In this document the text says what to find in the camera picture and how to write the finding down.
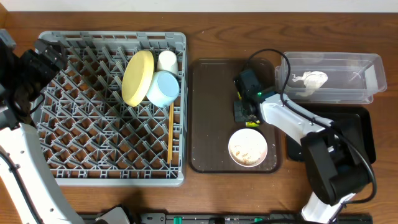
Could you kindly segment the yellow snack wrapper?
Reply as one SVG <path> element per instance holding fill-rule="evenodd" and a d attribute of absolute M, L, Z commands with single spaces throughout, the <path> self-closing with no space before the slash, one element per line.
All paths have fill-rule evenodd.
<path fill-rule="evenodd" d="M 260 121 L 256 121 L 256 122 L 246 121 L 245 122 L 246 127 L 249 127 L 249 128 L 258 127 L 260 124 L 261 124 Z"/>

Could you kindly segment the white bowl with food scraps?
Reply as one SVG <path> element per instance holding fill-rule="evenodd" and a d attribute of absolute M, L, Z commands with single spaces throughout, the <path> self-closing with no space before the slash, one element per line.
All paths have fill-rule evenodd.
<path fill-rule="evenodd" d="M 234 132 L 228 141 L 228 152 L 235 163 L 243 167 L 256 167 L 268 153 L 265 137 L 257 130 L 243 128 Z"/>

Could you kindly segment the white tissue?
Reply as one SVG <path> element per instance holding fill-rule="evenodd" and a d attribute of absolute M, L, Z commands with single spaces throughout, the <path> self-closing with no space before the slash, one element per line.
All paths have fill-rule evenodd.
<path fill-rule="evenodd" d="M 296 93 L 298 96 L 306 97 L 312 95 L 317 89 L 319 89 L 328 80 L 328 75 L 324 72 L 313 71 L 304 72 L 303 75 L 296 76 L 293 74 L 293 82 L 303 81 L 305 85 L 305 91 Z"/>

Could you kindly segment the light blue bowl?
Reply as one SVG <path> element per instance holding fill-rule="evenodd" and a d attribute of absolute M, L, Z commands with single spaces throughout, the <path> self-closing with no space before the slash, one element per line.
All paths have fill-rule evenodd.
<path fill-rule="evenodd" d="M 153 105 L 164 108 L 177 99 L 179 91 L 176 77 L 170 72 L 159 71 L 154 73 L 146 97 Z"/>

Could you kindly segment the white plastic cup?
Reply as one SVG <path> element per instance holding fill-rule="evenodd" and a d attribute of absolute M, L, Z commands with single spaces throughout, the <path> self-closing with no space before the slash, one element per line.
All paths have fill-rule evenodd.
<path fill-rule="evenodd" d="M 157 71 L 167 71 L 173 75 L 178 75 L 177 56 L 170 50 L 161 52 L 158 56 Z"/>

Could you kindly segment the yellow plate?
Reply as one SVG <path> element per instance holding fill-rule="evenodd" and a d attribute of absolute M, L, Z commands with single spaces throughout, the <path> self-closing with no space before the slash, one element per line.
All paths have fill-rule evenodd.
<path fill-rule="evenodd" d="M 154 74 L 154 57 L 148 50 L 138 51 L 130 59 L 122 80 L 122 98 L 137 106 L 146 96 Z"/>

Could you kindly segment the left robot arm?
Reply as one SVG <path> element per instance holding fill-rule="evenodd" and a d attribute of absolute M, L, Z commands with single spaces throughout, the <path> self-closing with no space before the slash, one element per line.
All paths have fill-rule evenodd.
<path fill-rule="evenodd" d="M 1 29 L 1 179 L 22 223 L 83 223 L 67 202 L 43 155 L 32 119 L 42 89 L 65 69 L 60 42 L 37 39 L 18 57 L 16 43 Z"/>

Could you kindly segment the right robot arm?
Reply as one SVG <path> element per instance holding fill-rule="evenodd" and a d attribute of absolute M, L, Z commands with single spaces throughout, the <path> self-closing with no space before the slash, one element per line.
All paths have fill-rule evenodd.
<path fill-rule="evenodd" d="M 234 115 L 273 125 L 300 144 L 312 194 L 301 211 L 304 223 L 335 223 L 348 204 L 366 203 L 353 197 L 366 185 L 377 189 L 363 142 L 348 124 L 337 126 L 294 103 L 273 88 L 264 88 L 253 70 L 234 79 L 241 99 Z"/>

